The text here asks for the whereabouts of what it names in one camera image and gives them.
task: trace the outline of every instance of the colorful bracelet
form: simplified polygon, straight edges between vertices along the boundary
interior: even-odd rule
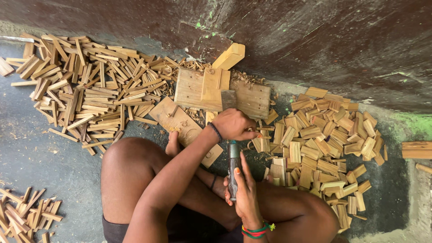
[[[276,226],[274,224],[269,225],[267,222],[264,222],[264,227],[262,227],[261,229],[248,230],[242,225],[241,226],[241,233],[243,235],[248,236],[249,238],[252,238],[252,239],[260,239],[266,233],[267,228],[269,228],[270,231],[273,231],[276,228]]]
[[[219,137],[219,143],[222,143],[222,141],[223,141],[222,136],[220,135],[220,133],[217,130],[217,128],[215,127],[215,125],[213,125],[213,123],[211,123],[211,122],[208,122],[207,125],[210,125],[210,127],[212,127],[213,130],[215,130],[217,136]]]

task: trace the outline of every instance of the leg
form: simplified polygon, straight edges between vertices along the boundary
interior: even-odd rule
[[[209,186],[209,172],[199,168],[196,175]],[[225,198],[224,189],[223,178],[219,177],[213,192]],[[258,182],[257,198],[263,218],[276,225],[276,230],[267,231],[271,243],[329,243],[339,230],[339,221],[332,209],[310,193]]]
[[[101,193],[105,219],[114,224],[128,224],[143,191],[171,159],[159,146],[146,139],[124,138],[113,144],[102,160]],[[235,209],[196,177],[179,204],[216,220],[228,230],[237,225]]]

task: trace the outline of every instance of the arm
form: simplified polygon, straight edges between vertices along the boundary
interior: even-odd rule
[[[250,127],[254,130],[256,123],[237,109],[220,113],[213,124],[225,139],[245,140],[260,135],[246,131]],[[123,242],[168,241],[166,220],[169,212],[185,192],[204,156],[218,142],[216,132],[205,127],[192,144],[155,176],[135,207]]]
[[[255,180],[252,177],[248,163],[246,162],[245,155],[240,152],[241,166],[243,168],[244,176],[242,175],[239,168],[234,170],[234,178],[238,184],[238,190],[236,194],[235,211],[241,218],[243,227],[248,230],[261,229],[263,225],[263,217],[261,216],[260,209],[258,207],[257,191]],[[228,178],[225,177],[224,185],[228,185]],[[231,194],[228,191],[228,187],[225,189],[226,202],[231,206],[233,203],[230,200]],[[244,243],[268,243],[267,235],[265,234],[260,239],[252,239],[248,236],[243,236]]]

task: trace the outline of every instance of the black wristband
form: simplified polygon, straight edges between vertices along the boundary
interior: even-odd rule
[[[217,136],[219,137],[219,143],[222,143],[222,141],[223,141],[222,136],[220,135],[220,133],[217,130],[217,128],[215,127],[215,125],[213,125],[213,123],[211,123],[211,122],[208,122],[207,125],[210,125],[210,127],[212,127],[213,130],[215,130]]]

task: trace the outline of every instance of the hand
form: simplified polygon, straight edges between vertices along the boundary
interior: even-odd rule
[[[245,228],[249,230],[257,230],[263,227],[263,219],[258,207],[255,180],[252,177],[243,152],[240,152],[240,159],[245,176],[242,175],[239,168],[235,168],[234,178],[238,184],[237,194],[235,196],[235,211],[243,221]],[[225,177],[223,184],[224,186],[228,186],[228,177]],[[226,187],[225,201],[232,206],[233,203],[230,200],[230,197],[231,194],[228,191],[228,187]]]
[[[221,112],[212,123],[223,139],[241,141],[262,136],[260,132],[255,131],[257,123],[235,108]]]

